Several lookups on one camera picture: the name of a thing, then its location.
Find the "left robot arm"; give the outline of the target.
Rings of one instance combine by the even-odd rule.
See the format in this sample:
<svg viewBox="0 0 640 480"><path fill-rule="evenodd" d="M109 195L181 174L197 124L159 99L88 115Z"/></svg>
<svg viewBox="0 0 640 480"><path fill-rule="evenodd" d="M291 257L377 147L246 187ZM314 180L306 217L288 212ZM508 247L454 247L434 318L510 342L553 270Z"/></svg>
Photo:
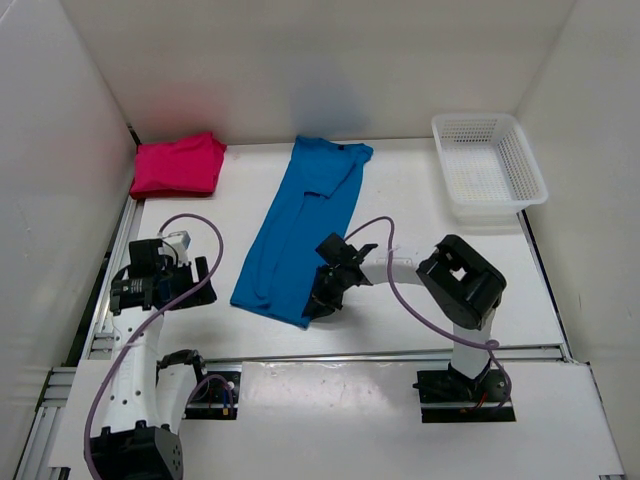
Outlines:
<svg viewBox="0 0 640 480"><path fill-rule="evenodd" d="M205 257L189 259L185 231L129 244L130 262L110 284L113 360L84 427L94 479L181 479L178 435L188 400L210 377L195 350L158 352L166 311L215 302Z"/></svg>

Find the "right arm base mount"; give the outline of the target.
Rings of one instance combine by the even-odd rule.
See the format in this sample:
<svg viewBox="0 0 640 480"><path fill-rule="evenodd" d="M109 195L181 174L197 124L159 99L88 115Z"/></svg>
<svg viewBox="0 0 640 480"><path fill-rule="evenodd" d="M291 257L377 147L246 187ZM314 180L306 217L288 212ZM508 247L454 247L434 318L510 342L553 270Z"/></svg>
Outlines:
<svg viewBox="0 0 640 480"><path fill-rule="evenodd" d="M498 369L488 370L479 382L449 369L421 370L413 384L423 424L515 422L507 386Z"/></svg>

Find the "blue t-shirt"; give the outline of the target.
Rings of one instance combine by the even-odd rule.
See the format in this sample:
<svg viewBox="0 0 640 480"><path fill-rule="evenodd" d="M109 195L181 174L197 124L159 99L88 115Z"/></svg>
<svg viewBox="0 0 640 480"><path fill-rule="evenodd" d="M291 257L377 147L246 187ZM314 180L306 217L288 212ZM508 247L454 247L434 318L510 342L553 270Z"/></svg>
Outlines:
<svg viewBox="0 0 640 480"><path fill-rule="evenodd" d="M316 248L332 233L343 236L355 210L365 164L374 149L296 138L274 200L251 245L230 304L306 329L303 313L316 269Z"/></svg>

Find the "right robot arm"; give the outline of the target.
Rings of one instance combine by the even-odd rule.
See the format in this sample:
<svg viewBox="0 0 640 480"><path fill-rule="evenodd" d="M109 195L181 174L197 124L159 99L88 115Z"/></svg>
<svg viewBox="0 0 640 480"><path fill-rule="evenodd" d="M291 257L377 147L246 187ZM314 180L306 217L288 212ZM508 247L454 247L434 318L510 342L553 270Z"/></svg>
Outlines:
<svg viewBox="0 0 640 480"><path fill-rule="evenodd" d="M414 251L396 258L392 248L383 252L375 243L357 249L333 233L316 252L323 264L316 269L305 317L316 319L340 310L345 292L352 287L386 284L410 315L454 343L448 366L452 393L470 400L484 389L496 348L492 322L507 283L466 241L447 235L428 258L420 260ZM448 332L419 314L402 297L400 284L426 288L453 330Z"/></svg>

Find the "pink t-shirt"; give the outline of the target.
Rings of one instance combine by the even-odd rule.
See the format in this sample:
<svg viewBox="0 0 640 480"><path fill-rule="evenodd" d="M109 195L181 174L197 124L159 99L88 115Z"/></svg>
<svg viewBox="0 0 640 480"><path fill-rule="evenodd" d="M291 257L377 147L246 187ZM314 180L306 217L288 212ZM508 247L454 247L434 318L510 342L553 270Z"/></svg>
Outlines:
<svg viewBox="0 0 640 480"><path fill-rule="evenodd" d="M129 195L135 200L208 197L217 187L227 145L211 132L137 147Z"/></svg>

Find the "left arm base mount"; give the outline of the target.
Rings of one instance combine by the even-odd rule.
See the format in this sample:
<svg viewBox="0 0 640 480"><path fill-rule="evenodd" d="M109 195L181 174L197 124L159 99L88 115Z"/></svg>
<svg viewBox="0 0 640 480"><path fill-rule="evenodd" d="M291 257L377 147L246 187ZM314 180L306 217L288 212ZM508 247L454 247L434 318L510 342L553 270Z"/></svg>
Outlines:
<svg viewBox="0 0 640 480"><path fill-rule="evenodd" d="M200 388L187 405L184 417L188 420L234 421L239 413L242 370L240 367L213 371L223 377L228 390L220 380L212 379Z"/></svg>

